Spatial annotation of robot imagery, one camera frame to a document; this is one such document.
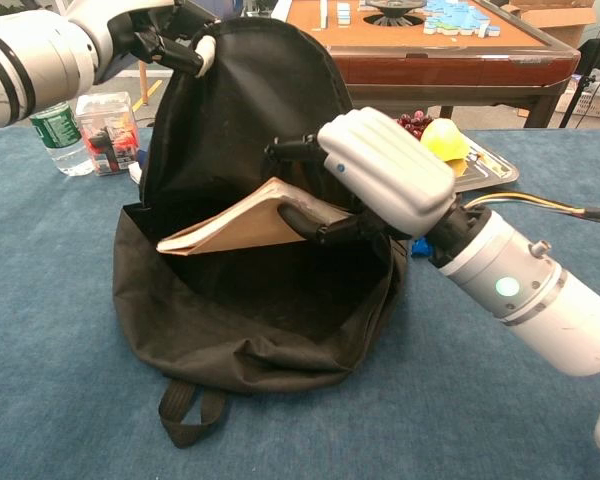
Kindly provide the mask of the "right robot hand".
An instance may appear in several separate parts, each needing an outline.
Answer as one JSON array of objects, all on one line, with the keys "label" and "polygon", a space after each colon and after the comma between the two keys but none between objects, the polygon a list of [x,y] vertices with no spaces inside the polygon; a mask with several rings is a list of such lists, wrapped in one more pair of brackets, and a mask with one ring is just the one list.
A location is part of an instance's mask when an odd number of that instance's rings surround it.
[{"label": "right robot hand", "polygon": [[364,205],[363,211],[331,224],[311,220],[297,207],[279,209],[296,233],[324,246],[378,233],[397,239],[425,236],[456,201],[452,169],[371,107],[352,109],[299,139],[276,138],[263,156],[267,173],[292,162],[319,165]]}]

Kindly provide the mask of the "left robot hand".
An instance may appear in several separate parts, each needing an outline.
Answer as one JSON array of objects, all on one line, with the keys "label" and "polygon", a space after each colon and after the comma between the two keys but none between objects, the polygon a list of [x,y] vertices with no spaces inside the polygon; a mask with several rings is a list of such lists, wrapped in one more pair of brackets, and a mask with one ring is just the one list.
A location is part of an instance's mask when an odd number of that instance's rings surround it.
[{"label": "left robot hand", "polygon": [[184,43],[219,19],[193,1],[74,1],[66,18],[84,30],[95,46],[95,84],[136,60],[200,73],[203,56]]}]

